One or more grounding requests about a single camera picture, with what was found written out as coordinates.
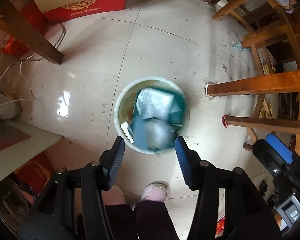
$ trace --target floor tile grout line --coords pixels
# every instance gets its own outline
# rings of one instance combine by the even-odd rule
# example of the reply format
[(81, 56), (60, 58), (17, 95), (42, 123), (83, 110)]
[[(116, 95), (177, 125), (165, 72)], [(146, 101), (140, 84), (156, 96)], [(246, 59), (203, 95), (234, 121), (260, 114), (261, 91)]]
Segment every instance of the floor tile grout line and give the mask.
[[(259, 175), (261, 175), (262, 173), (265, 173), (266, 171), (263, 171), (263, 172), (261, 172), (261, 173), (259, 173), (258, 175), (256, 175), (256, 176), (259, 176)], [(249, 179), (253, 179), (253, 178), (255, 178), (256, 176), (253, 176), (253, 177), (251, 177), (251, 178), (249, 178)]]
[(140, 11), (141, 11), (141, 8), (142, 8), (142, 6), (143, 6), (143, 2), (144, 2), (144, 1), (145, 1), (145, 0), (142, 0), (141, 6), (140, 6), (140, 8), (139, 8), (139, 11), (138, 11), (136, 20), (134, 21), (134, 24), (136, 24), (136, 21), (137, 21), (137, 19), (138, 19), (138, 16), (139, 16), (139, 13), (140, 13)]
[(108, 131), (107, 131), (107, 137), (106, 137), (106, 147), (105, 147), (105, 150), (107, 149), (107, 142), (108, 142), (108, 135), (109, 135), (109, 127), (110, 127), (110, 120), (111, 120), (112, 109), (113, 109), (113, 104), (114, 104), (115, 92), (117, 91), (117, 86), (118, 86), (118, 82), (119, 82), (120, 72), (121, 72), (121, 69), (122, 69), (124, 57), (125, 57), (125, 55), (126, 55), (126, 52), (127, 52), (128, 46), (129, 46), (129, 41), (130, 41), (130, 38), (131, 38), (131, 35), (132, 35), (132, 32), (133, 32), (133, 29), (134, 29), (134, 25), (133, 25), (133, 27), (132, 27), (132, 30), (131, 30), (131, 33), (130, 33), (130, 36), (129, 36), (129, 39), (128, 39), (128, 42), (127, 42), (126, 50), (125, 50), (125, 52), (124, 52), (124, 54), (123, 54), (123, 58), (122, 58), (122, 62), (121, 62), (121, 66), (120, 66), (120, 70), (119, 70), (119, 74), (118, 74), (117, 83), (116, 83), (115, 89), (114, 89), (114, 94), (113, 94), (113, 99), (112, 99), (112, 105), (111, 105), (111, 111), (110, 111), (110, 117), (109, 117), (109, 123), (108, 123)]
[(104, 20), (118, 21), (118, 22), (124, 22), (124, 23), (133, 23), (133, 22), (123, 21), (123, 20), (101, 18), (101, 17), (86, 17), (86, 16), (82, 16), (82, 18), (87, 18), (87, 19), (104, 19)]
[(126, 47), (126, 50), (125, 50), (125, 52), (124, 52), (123, 59), (122, 59), (122, 62), (121, 62), (121, 66), (120, 66), (120, 70), (119, 70), (119, 74), (118, 74), (117, 83), (116, 83), (116, 85), (115, 85), (114, 94), (113, 94), (113, 99), (112, 99), (112, 106), (111, 106), (111, 111), (110, 111), (110, 118), (109, 118), (109, 123), (108, 123), (108, 131), (107, 131), (107, 137), (106, 137), (106, 147), (105, 147), (105, 150), (107, 149), (107, 142), (108, 142), (108, 135), (109, 135), (109, 127), (110, 127), (110, 120), (111, 120), (112, 109), (113, 109), (113, 104), (114, 104), (114, 97), (115, 97), (115, 93), (116, 93), (116, 91), (117, 91), (117, 86), (118, 86), (118, 82), (119, 82), (120, 72), (121, 72), (121, 69), (122, 69), (122, 64), (123, 64), (124, 57), (125, 57), (125, 55), (126, 55), (126, 52), (127, 52), (128, 46), (129, 46), (129, 41), (130, 41), (130, 38), (131, 38), (131, 35), (132, 35), (132, 32), (133, 32), (134, 26), (136, 25), (136, 21), (137, 21), (139, 12), (140, 12), (141, 7), (142, 7), (142, 5), (143, 5), (143, 2), (144, 2), (144, 0), (142, 0), (141, 6), (140, 6), (139, 11), (138, 11), (138, 14), (137, 14), (137, 16), (136, 16), (136, 20), (135, 20), (134, 23), (133, 23), (133, 27), (132, 27), (132, 30), (131, 30), (131, 33), (130, 33), (130, 37), (129, 37), (128, 42), (127, 42), (127, 47)]
[(176, 35), (176, 34), (173, 34), (173, 33), (170, 33), (170, 32), (166, 32), (166, 31), (164, 31), (164, 30), (160, 30), (160, 29), (157, 29), (157, 28), (154, 28), (154, 27), (151, 27), (151, 26), (143, 25), (143, 24), (140, 24), (140, 23), (136, 23), (136, 24), (138, 24), (138, 25), (141, 25), (141, 26), (145, 26), (145, 27), (149, 27), (149, 28), (152, 28), (152, 29), (155, 29), (155, 30), (158, 30), (158, 31), (164, 32), (164, 33), (171, 34), (171, 35), (173, 35), (173, 36), (176, 36), (176, 37), (182, 38), (183, 40), (189, 41), (189, 42), (191, 42), (191, 43), (193, 43), (193, 44), (195, 44), (195, 45), (198, 45), (198, 46), (200, 46), (200, 47), (201, 47), (201, 45), (199, 45), (199, 44), (197, 44), (197, 43), (195, 43), (195, 42), (193, 42), (193, 41), (191, 41), (191, 40), (187, 40), (186, 38), (183, 38), (183, 37), (181, 37), (181, 36), (178, 36), (178, 35)]
[(178, 199), (178, 198), (185, 198), (185, 197), (195, 197), (195, 196), (198, 196), (198, 195), (199, 195), (199, 193), (196, 194), (196, 195), (184, 196), (184, 197), (170, 197), (170, 198), (166, 198), (166, 200), (170, 200), (170, 199)]

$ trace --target wooden table leg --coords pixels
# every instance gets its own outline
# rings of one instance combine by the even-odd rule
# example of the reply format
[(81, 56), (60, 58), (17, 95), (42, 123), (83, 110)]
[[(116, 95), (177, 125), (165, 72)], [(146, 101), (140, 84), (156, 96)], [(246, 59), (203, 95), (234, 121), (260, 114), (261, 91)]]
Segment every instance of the wooden table leg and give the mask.
[(208, 96), (300, 92), (300, 70), (209, 85)]
[(32, 27), (9, 0), (0, 1), (0, 28), (46, 60), (61, 64), (63, 54)]
[(225, 121), (228, 125), (300, 134), (300, 121), (297, 120), (226, 116)]

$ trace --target electrical wire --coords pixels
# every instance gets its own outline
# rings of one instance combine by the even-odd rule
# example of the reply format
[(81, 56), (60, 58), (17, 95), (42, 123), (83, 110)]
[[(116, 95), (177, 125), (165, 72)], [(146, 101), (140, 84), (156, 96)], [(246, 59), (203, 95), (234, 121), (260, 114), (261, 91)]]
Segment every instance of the electrical wire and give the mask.
[[(62, 23), (60, 23), (61, 27), (62, 27), (62, 34), (61, 36), (59, 37), (59, 39), (57, 40), (57, 42), (53, 45), (54, 47), (56, 47), (56, 49), (59, 48), (59, 46), (61, 45), (61, 42), (63, 41), (64, 37), (66, 36), (66, 28), (64, 27), (64, 25)], [(37, 55), (32, 55), (32, 56), (29, 56), (25, 59), (22, 59), (22, 60), (17, 60), (16, 62), (13, 62), (12, 64), (10, 64), (8, 66), (8, 68), (4, 71), (4, 73), (1, 75), (0, 77), (0, 81), (2, 80), (2, 78), (4, 77), (4, 75), (8, 72), (8, 70), (13, 66), (15, 65), (16, 63), (19, 63), (20, 62), (20, 75), (23, 77), (23, 79), (26, 81), (26, 83), (29, 85), (29, 88), (30, 88), (30, 92), (31, 92), (31, 96), (30, 96), (30, 99), (16, 99), (16, 100), (12, 100), (12, 101), (8, 101), (8, 102), (5, 102), (3, 104), (0, 105), (1, 106), (4, 106), (8, 103), (12, 103), (12, 102), (17, 102), (17, 101), (31, 101), (32, 98), (36, 99), (32, 93), (32, 88), (31, 88), (31, 84), (32, 84), (32, 80), (31, 80), (31, 83), (29, 84), (26, 77), (22, 74), (22, 71), (21, 71), (21, 68), (22, 68), (22, 63), (25, 62), (25, 61), (40, 61), (43, 59), (43, 57), (39, 58), (39, 59), (31, 59), (32, 57), (35, 57)]]

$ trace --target debris on floor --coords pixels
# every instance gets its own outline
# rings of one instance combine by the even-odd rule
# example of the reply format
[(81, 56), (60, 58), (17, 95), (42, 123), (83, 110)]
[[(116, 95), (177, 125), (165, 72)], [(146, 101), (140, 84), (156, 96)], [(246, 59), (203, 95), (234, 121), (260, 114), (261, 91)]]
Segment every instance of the debris on floor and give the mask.
[(243, 50), (247, 50), (249, 52), (251, 52), (250, 48), (242, 48), (242, 44), (240, 41), (238, 42), (233, 42), (231, 47), (235, 50), (235, 51), (243, 51)]
[(129, 132), (141, 149), (153, 152), (173, 148), (183, 125), (185, 101), (169, 90), (145, 88), (135, 101)]

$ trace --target red gift box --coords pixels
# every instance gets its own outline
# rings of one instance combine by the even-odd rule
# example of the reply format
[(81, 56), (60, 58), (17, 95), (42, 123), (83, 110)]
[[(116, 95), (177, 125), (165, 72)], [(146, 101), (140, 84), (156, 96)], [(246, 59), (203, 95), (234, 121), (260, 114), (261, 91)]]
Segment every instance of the red gift box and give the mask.
[(51, 24), (56, 24), (90, 14), (124, 10), (125, 3), (126, 0), (86, 0), (53, 9), (44, 15)]

